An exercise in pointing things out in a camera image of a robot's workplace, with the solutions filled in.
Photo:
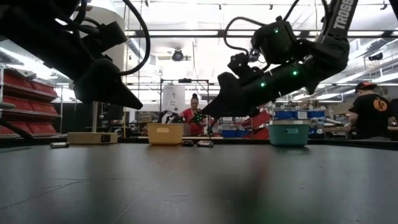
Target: man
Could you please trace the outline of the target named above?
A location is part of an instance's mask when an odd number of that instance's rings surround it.
[[[355,87],[358,97],[349,109],[348,126],[355,127],[358,139],[389,141],[388,124],[394,117],[390,102],[373,91],[376,87],[370,82]]]

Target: blue plastic bin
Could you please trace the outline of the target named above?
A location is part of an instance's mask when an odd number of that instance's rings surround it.
[[[324,111],[309,111],[308,118],[322,118],[325,116]]]
[[[275,111],[275,119],[295,119],[297,117],[296,111]]]
[[[243,138],[243,136],[250,133],[251,131],[246,130],[221,130],[221,136],[224,138]]]
[[[269,141],[273,146],[302,147],[308,143],[310,126],[307,124],[272,124]]]

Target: woman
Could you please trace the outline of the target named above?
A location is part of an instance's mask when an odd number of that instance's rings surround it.
[[[200,125],[197,125],[192,121],[192,118],[194,117],[195,113],[198,111],[198,105],[199,105],[199,98],[198,95],[194,93],[192,94],[191,98],[191,108],[186,109],[180,114],[180,116],[182,116],[185,119],[185,122],[189,123],[189,126],[191,127],[192,136],[198,136],[200,134],[203,134],[203,128],[206,126],[204,120],[202,120]]]

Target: red shirt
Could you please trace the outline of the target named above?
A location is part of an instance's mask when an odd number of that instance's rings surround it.
[[[191,121],[191,119],[194,116],[194,114],[192,113],[191,108],[188,108],[185,111],[183,111],[181,113],[181,115],[184,117],[185,122],[189,123],[189,126],[191,127],[191,135],[203,134],[203,127],[200,126],[200,125],[197,125],[193,121]]]

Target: workbench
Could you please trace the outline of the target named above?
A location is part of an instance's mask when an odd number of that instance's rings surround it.
[[[398,223],[397,160],[313,144],[2,148],[0,223]]]

